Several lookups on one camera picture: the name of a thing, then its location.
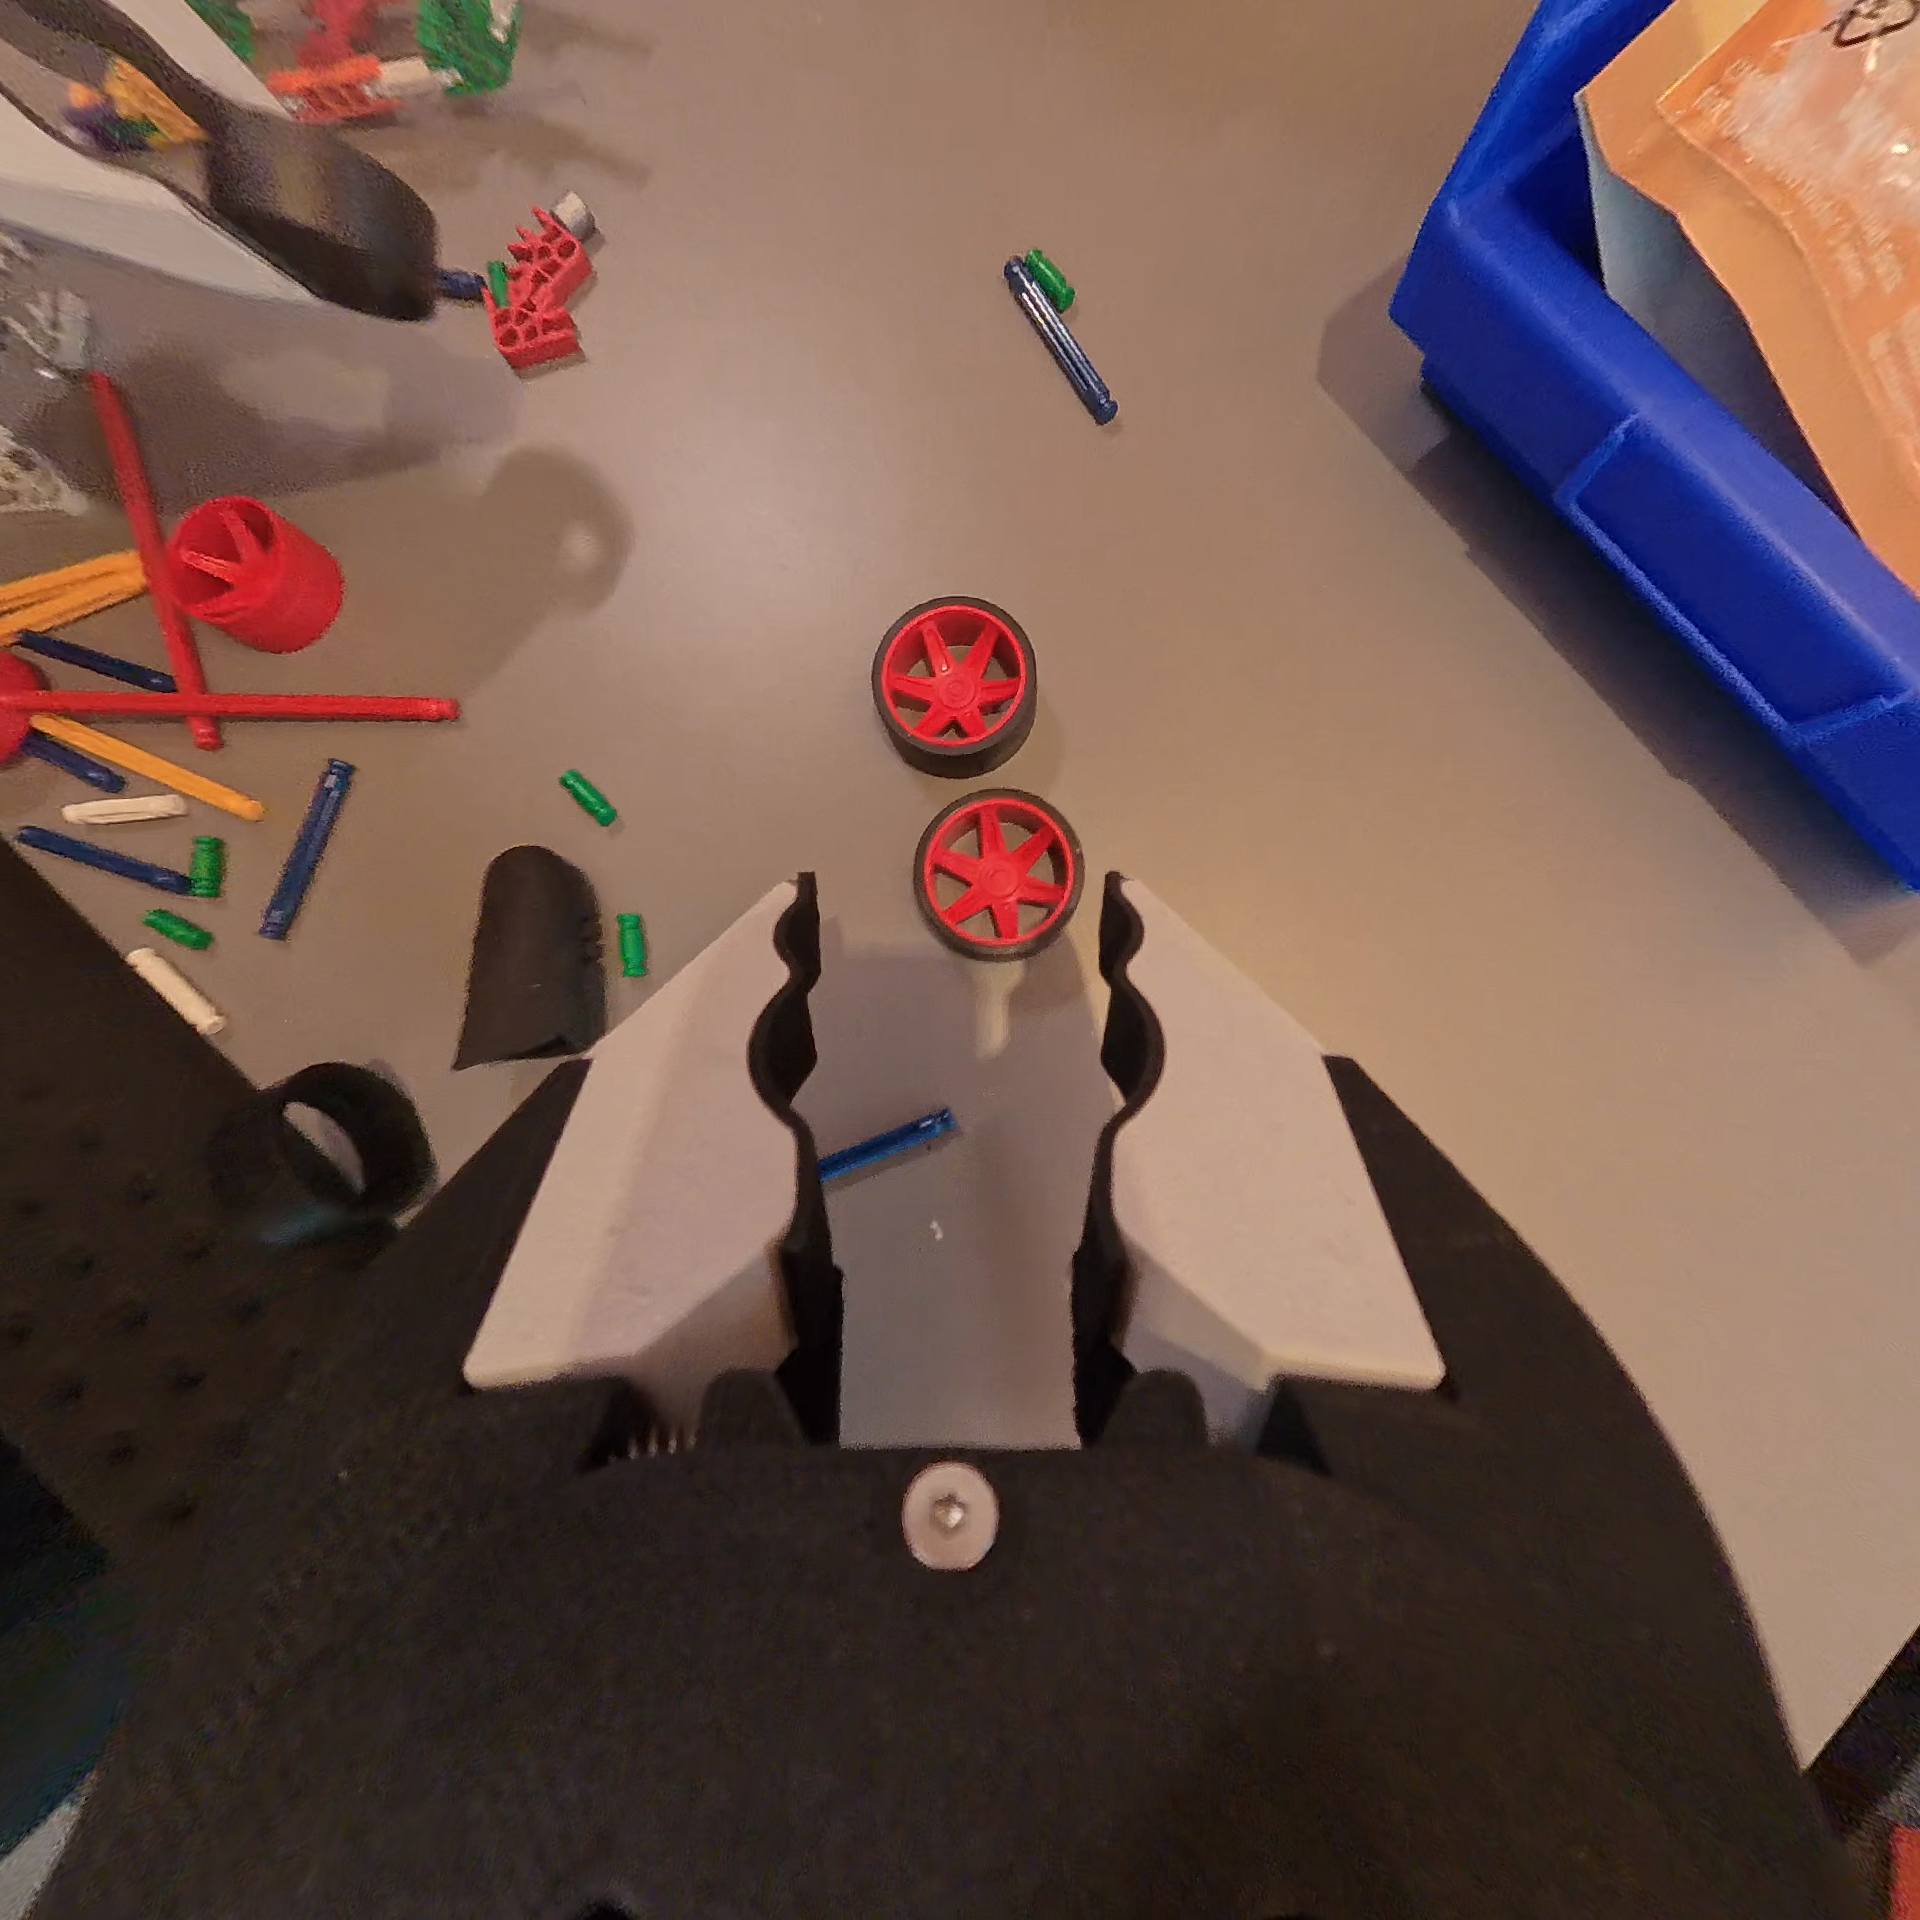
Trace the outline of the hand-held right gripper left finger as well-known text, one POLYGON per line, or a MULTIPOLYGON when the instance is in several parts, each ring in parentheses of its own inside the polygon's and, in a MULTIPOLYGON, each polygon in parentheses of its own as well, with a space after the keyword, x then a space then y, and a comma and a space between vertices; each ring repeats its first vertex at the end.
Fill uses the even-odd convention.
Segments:
POLYGON ((802 1439, 840 1439, 840 1265, 796 1108, 819 932, 817 876, 774 884, 588 1052, 470 1389, 607 1378, 691 1428, 713 1378, 756 1371, 802 1439))

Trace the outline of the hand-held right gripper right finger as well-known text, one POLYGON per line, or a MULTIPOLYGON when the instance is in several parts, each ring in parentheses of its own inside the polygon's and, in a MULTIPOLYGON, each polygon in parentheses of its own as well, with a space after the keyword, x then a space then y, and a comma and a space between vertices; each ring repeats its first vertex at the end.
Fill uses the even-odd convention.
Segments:
POLYGON ((1186 1378, 1214 1440, 1251 1440, 1290 1382, 1439 1389, 1329 1052, 1136 876, 1099 884, 1098 970, 1113 1118, 1067 1280, 1075 1439, 1146 1373, 1186 1378))

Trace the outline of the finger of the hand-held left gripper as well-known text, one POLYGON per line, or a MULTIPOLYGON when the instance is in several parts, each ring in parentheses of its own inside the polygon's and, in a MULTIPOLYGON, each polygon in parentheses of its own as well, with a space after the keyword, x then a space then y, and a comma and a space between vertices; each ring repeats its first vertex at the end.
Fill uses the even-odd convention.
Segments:
POLYGON ((36 0, 33 43, 105 67, 126 63, 184 115, 287 115, 227 39, 181 0, 36 0))
POLYGON ((0 33, 0 211, 33 253, 82 253, 95 266, 154 274, 195 293, 318 306, 294 277, 254 253, 206 203, 206 150, 95 153, 58 123, 58 84, 82 75, 58 43, 33 27, 0 33))

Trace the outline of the multicoloured toy frame assembly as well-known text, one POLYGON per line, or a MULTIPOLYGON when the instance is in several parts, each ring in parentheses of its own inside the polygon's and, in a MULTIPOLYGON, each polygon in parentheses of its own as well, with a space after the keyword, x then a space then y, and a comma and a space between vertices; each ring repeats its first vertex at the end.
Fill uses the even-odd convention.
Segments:
MULTIPOLYGON (((195 0, 192 14, 315 128, 382 128, 408 103, 511 84, 515 0, 306 0, 285 23, 264 5, 195 0)), ((126 58, 84 58, 58 84, 66 132, 95 153, 164 153, 206 141, 184 103, 126 58)))

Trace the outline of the light grey connector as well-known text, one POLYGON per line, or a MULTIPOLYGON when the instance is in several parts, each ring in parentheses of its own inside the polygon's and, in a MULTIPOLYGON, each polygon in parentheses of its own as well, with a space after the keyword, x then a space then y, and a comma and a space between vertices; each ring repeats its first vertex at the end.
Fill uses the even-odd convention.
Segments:
POLYGON ((84 376, 91 369, 89 333, 89 306, 78 293, 3 283, 0 353, 7 369, 27 369, 53 382, 84 376))
POLYGON ((0 514, 84 514, 84 492, 7 426, 0 430, 0 514))

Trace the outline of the black foam cylinder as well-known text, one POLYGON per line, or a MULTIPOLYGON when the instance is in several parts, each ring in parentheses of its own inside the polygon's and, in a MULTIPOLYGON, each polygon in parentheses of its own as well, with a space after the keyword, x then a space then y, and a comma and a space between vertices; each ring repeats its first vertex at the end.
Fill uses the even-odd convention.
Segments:
POLYGON ((583 868, 521 843, 489 861, 448 1070, 583 1058, 607 1031, 601 902, 583 868))

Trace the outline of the long red rod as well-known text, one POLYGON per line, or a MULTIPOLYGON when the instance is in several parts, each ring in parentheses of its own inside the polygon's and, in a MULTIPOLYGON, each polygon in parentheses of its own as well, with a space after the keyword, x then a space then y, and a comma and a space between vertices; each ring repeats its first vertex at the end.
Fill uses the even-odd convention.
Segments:
POLYGON ((456 724, 452 700, 405 693, 91 693, 3 692, 3 710, 58 717, 209 717, 209 724, 456 724))
POLYGON ((149 587, 149 600, 154 600, 154 611, 158 611, 158 627, 159 627, 159 640, 164 640, 164 651, 170 651, 174 683, 178 683, 181 693, 209 693, 206 666, 201 666, 201 647, 195 647, 195 636, 187 627, 187 614, 181 611, 181 600, 178 600, 178 587, 174 587, 174 573, 170 573, 170 547, 164 547, 149 466, 141 459, 141 441, 138 441, 138 426, 131 426, 131 414, 126 404, 126 395, 101 369, 89 369, 84 386, 89 386, 91 419, 95 419, 105 450, 109 450, 109 466, 112 466, 120 506, 129 514, 131 547, 138 547, 146 587, 149 587))

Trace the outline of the yellow plastic rod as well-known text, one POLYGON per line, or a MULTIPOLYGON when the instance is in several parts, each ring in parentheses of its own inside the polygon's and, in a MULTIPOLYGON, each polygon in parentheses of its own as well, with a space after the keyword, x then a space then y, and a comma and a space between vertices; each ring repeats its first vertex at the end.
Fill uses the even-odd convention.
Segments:
POLYGON ((58 630, 101 611, 146 600, 149 583, 138 569, 33 577, 0 590, 0 644, 11 647, 27 630, 58 630))
POLYGON ((72 566, 53 566, 53 569, 36 569, 36 573, 23 573, 15 583, 3 583, 0 587, 0 608, 3 611, 15 611, 15 608, 36 608, 36 603, 46 603, 46 600, 72 600, 72 594, 146 594, 149 583, 146 583, 146 566, 131 550, 115 550, 115 555, 101 555, 101 557, 89 557, 89 561, 72 561, 72 566))
POLYGON ((225 812, 241 822, 262 822, 264 821, 262 800, 254 800, 238 789, 225 789, 220 778, 195 775, 195 773, 187 773, 187 766, 181 766, 164 757, 141 752, 129 739, 115 739, 109 729, 91 729, 78 717, 33 713, 20 725, 7 725, 3 734, 7 734, 7 744, 3 744, 7 758, 27 752, 27 746, 58 744, 58 746, 72 746, 89 758, 101 758, 101 763, 115 766, 115 773, 158 778, 170 793, 181 793, 184 800, 209 804, 209 806, 216 806, 216 812, 225 812))

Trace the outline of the red fan connector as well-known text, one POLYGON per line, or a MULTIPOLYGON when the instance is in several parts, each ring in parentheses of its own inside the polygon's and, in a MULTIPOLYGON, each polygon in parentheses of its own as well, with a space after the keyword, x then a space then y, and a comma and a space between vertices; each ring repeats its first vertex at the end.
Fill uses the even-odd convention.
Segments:
POLYGON ((485 293, 489 342, 515 374, 533 374, 583 353, 580 326, 565 306, 493 303, 485 293))
POLYGON ((511 308, 572 308, 591 277, 591 253, 549 208, 530 208, 505 244, 511 308))

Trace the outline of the black perforated foam strip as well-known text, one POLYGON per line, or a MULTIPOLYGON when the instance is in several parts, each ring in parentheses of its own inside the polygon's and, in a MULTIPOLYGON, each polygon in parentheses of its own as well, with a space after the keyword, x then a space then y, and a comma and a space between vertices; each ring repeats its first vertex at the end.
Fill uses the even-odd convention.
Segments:
MULTIPOLYGON (((209 1133, 247 1081, 126 957, 3 852, 3 1440, 105 1555, 105 1634, 164 1649, 206 1555, 209 1512, 262 1421, 311 1373, 373 1387, 398 1358, 373 1263, 382 1232, 245 1240, 206 1171, 209 1133)), ((342 1167, 345 1135, 287 1108, 342 1167)))

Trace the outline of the blue plastic bin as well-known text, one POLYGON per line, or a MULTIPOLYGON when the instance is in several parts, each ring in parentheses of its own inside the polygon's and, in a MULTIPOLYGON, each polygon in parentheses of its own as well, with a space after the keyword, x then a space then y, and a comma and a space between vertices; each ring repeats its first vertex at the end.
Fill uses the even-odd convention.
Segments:
POLYGON ((1431 395, 1916 887, 1916 594, 1599 283, 1576 93, 1659 10, 1532 10, 1424 208, 1390 321, 1431 395))

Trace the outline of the thick blue rod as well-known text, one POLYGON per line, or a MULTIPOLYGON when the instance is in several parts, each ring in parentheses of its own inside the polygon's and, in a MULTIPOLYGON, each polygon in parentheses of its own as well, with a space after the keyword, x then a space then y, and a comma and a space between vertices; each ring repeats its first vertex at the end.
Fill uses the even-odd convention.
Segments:
POLYGON ((1072 338, 1066 312, 1045 293, 1045 283, 1018 255, 1009 255, 1001 274, 1002 274, 1002 285, 1009 285, 1011 303, 1018 306, 1023 321, 1045 342, 1053 365, 1067 376, 1067 386, 1072 386, 1075 402, 1090 410, 1090 419, 1098 426, 1117 420, 1117 396, 1113 396, 1109 382, 1098 374, 1098 365, 1090 362, 1090 353, 1072 338))

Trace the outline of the red orange packaging bag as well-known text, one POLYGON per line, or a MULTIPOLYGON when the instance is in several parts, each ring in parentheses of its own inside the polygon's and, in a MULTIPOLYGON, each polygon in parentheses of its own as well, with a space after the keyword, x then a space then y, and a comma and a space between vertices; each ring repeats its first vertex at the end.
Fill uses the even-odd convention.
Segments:
POLYGON ((1659 96, 1760 0, 1659 5, 1576 96, 1603 289, 1916 587, 1920 386, 1859 374, 1786 233, 1659 96))

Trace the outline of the clear plastic bag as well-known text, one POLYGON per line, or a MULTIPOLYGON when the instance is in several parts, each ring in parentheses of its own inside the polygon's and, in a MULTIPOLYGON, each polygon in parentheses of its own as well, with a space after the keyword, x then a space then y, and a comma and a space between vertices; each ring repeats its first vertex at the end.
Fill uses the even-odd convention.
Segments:
POLYGON ((1916 386, 1920 6, 1763 5, 1659 115, 1786 233, 1859 374, 1916 386))

